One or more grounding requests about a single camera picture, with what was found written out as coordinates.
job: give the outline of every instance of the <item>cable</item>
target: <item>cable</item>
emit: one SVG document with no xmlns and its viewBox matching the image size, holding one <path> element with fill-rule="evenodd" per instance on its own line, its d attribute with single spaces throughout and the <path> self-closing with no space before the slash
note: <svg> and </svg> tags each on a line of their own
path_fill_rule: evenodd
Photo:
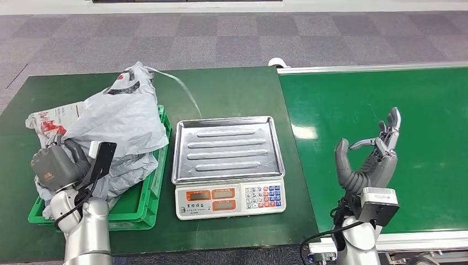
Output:
<svg viewBox="0 0 468 265">
<path fill-rule="evenodd" d="M 57 218 L 54 221 L 54 226 L 56 228 L 60 229 L 59 228 L 60 221 L 62 221 L 65 217 L 69 216 L 72 212 L 78 210 L 78 208 L 83 206 L 84 202 L 86 202 L 91 197 L 91 195 L 93 194 L 94 188 L 96 187 L 97 183 L 98 183 L 98 177 L 96 176 L 96 179 L 93 182 L 93 187 L 91 188 L 91 191 L 86 195 L 86 197 L 84 197 L 84 199 L 81 202 L 79 202 L 75 207 L 73 207 L 73 209 L 71 209 L 70 211 L 68 211 L 65 214 L 61 215 L 59 218 Z"/>
<path fill-rule="evenodd" d="M 334 230 L 328 230 L 328 231 L 325 231 L 325 232 L 321 232 L 321 233 L 318 233 L 318 234 L 315 234 L 313 236 L 310 236 L 308 238 L 306 238 L 302 243 L 301 243 L 301 246 L 299 247 L 299 255 L 301 256 L 301 260 L 302 260 L 302 264 L 303 265 L 306 265 L 306 261 L 304 260 L 304 257 L 302 256 L 302 250 L 304 248 L 304 246 L 309 242 L 311 241 L 312 239 L 315 239 L 316 237 L 322 237 L 322 236 L 325 236 L 325 235 L 330 235 L 330 234 L 334 234 L 334 233 L 338 233 L 338 232 L 342 232 L 344 230 L 348 230 L 348 229 L 351 229 L 353 227 L 356 227 L 358 225 L 362 225 L 363 222 L 361 221 L 358 221 L 358 222 L 355 222 L 351 225 L 347 225 L 347 226 L 344 226 L 344 227 L 340 227 L 340 228 L 337 228 L 337 229 L 334 229 Z"/>
<path fill-rule="evenodd" d="M 336 213 L 336 211 L 337 211 L 338 209 L 339 209 L 339 206 L 336 207 L 336 208 L 333 208 L 333 209 L 330 211 L 330 217 L 331 217 L 332 219 L 335 219 L 335 213 Z"/>
<path fill-rule="evenodd" d="M 192 93 L 190 92 L 190 90 L 188 89 L 188 87 L 184 84 L 184 82 L 182 82 L 182 80 L 180 80 L 179 78 L 173 76 L 173 75 L 170 75 L 168 73 L 164 73 L 164 72 L 161 72 L 161 71 L 158 71 L 152 67 L 148 67 L 148 66 L 144 66 L 144 68 L 148 69 L 148 70 L 151 70 L 153 72 L 157 72 L 157 73 L 160 73 L 164 76 L 167 76 L 169 78 L 172 78 L 174 79 L 177 83 L 179 83 L 179 85 L 185 90 L 185 92 L 187 93 L 187 95 L 189 96 L 190 100 L 192 101 L 192 103 L 195 105 L 196 107 L 196 110 L 198 111 L 198 114 L 200 115 L 200 118 L 202 119 L 203 117 L 201 116 L 201 112 L 200 112 L 200 109 L 198 108 L 198 105 L 195 101 L 195 98 L 193 97 Z"/>
</svg>

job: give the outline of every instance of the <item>robotic arm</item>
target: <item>robotic arm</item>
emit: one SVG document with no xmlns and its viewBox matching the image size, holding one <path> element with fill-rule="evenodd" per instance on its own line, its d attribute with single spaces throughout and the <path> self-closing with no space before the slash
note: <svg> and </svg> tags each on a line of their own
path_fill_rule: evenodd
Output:
<svg viewBox="0 0 468 265">
<path fill-rule="evenodd" d="M 109 207 L 105 200 L 93 198 L 92 193 L 97 180 L 109 173 L 116 143 L 93 141 L 89 163 L 81 147 L 67 139 L 65 146 L 74 163 L 60 146 L 60 137 L 57 142 L 39 150 L 31 166 L 39 183 L 55 192 L 50 207 L 54 224 L 66 240 L 64 264 L 110 265 Z"/>
<path fill-rule="evenodd" d="M 397 108 L 391 109 L 387 121 L 387 125 L 383 121 L 379 123 L 378 137 L 358 141 L 352 146 L 341 139 L 335 148 L 338 183 L 345 190 L 345 196 L 332 216 L 333 230 L 355 225 L 332 234 L 338 265 L 380 264 L 375 248 L 377 238 L 399 209 L 395 191 L 386 188 L 397 163 L 395 146 L 401 123 Z M 348 149 L 362 146 L 374 148 L 363 165 L 353 171 Z"/>
</svg>

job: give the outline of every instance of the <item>black cable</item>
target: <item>black cable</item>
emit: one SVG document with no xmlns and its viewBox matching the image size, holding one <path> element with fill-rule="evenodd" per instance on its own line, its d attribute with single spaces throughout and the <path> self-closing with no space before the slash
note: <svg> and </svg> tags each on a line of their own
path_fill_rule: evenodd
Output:
<svg viewBox="0 0 468 265">
<path fill-rule="evenodd" d="M 97 183 L 98 183 L 98 177 L 96 176 L 96 179 L 94 179 L 94 182 L 93 182 L 93 187 L 91 188 L 91 191 L 86 195 L 86 197 L 84 197 L 84 199 L 81 202 L 79 202 L 75 207 L 73 207 L 73 209 L 61 215 L 59 218 L 57 218 L 57 220 L 54 221 L 54 226 L 57 229 L 60 229 L 59 228 L 60 221 L 62 221 L 65 217 L 69 216 L 72 212 L 78 210 L 81 206 L 83 206 L 84 202 L 86 202 L 91 197 Z"/>
<path fill-rule="evenodd" d="M 339 209 L 339 206 L 336 207 L 336 208 L 333 208 L 331 211 L 330 211 L 330 217 L 332 219 L 335 219 L 335 212 Z"/>
<path fill-rule="evenodd" d="M 338 233 L 338 232 L 343 232 L 344 230 L 348 230 L 350 228 L 353 228 L 355 226 L 358 226 L 358 225 L 362 225 L 363 222 L 361 221 L 358 221 L 358 222 L 355 222 L 351 225 L 347 225 L 347 226 L 344 226 L 344 227 L 340 227 L 340 228 L 337 228 L 337 229 L 334 229 L 334 230 L 328 230 L 328 231 L 325 231 L 325 232 L 321 232 L 321 233 L 318 233 L 318 234 L 315 234 L 313 236 L 310 236 L 308 238 L 306 238 L 302 243 L 301 243 L 301 246 L 299 248 L 299 255 L 301 256 L 301 260 L 302 260 L 302 264 L 303 265 L 306 265 L 306 261 L 304 260 L 304 257 L 302 256 L 302 250 L 304 248 L 304 246 L 309 242 L 311 241 L 312 239 L 316 238 L 316 237 L 322 237 L 322 236 L 326 236 L 326 235 L 330 235 L 330 234 L 334 234 L 334 233 Z"/>
</svg>

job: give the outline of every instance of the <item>stainless steel tray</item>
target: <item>stainless steel tray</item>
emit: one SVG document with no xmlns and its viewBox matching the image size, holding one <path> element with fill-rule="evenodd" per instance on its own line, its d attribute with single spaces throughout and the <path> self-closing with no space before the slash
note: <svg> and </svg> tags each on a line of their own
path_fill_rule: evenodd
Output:
<svg viewBox="0 0 468 265">
<path fill-rule="evenodd" d="M 184 120 L 177 124 L 172 183 L 284 176 L 273 118 Z"/>
</svg>

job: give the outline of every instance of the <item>plastic bag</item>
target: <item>plastic bag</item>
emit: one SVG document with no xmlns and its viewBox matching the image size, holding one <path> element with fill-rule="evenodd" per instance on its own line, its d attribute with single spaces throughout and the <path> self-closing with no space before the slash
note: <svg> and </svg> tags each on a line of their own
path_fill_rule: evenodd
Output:
<svg viewBox="0 0 468 265">
<path fill-rule="evenodd" d="M 106 199 L 110 207 L 116 203 L 119 195 L 156 169 L 158 163 L 152 152 L 169 143 L 166 129 L 159 118 L 151 78 L 152 75 L 143 64 L 137 62 L 122 72 L 112 86 L 86 99 L 79 117 L 63 127 L 66 130 L 63 140 L 72 138 L 82 146 L 85 153 L 88 153 L 91 141 L 94 140 L 117 143 L 109 174 L 98 181 L 93 192 L 93 196 Z M 40 139 L 45 138 L 41 144 L 50 142 L 48 137 L 54 134 L 40 134 L 38 114 L 31 114 L 26 120 L 26 126 L 39 131 Z M 63 126 L 57 119 L 54 125 Z M 38 193 L 48 205 L 53 194 L 44 190 L 37 180 L 35 183 Z M 49 207 L 42 215 L 51 217 Z"/>
</svg>

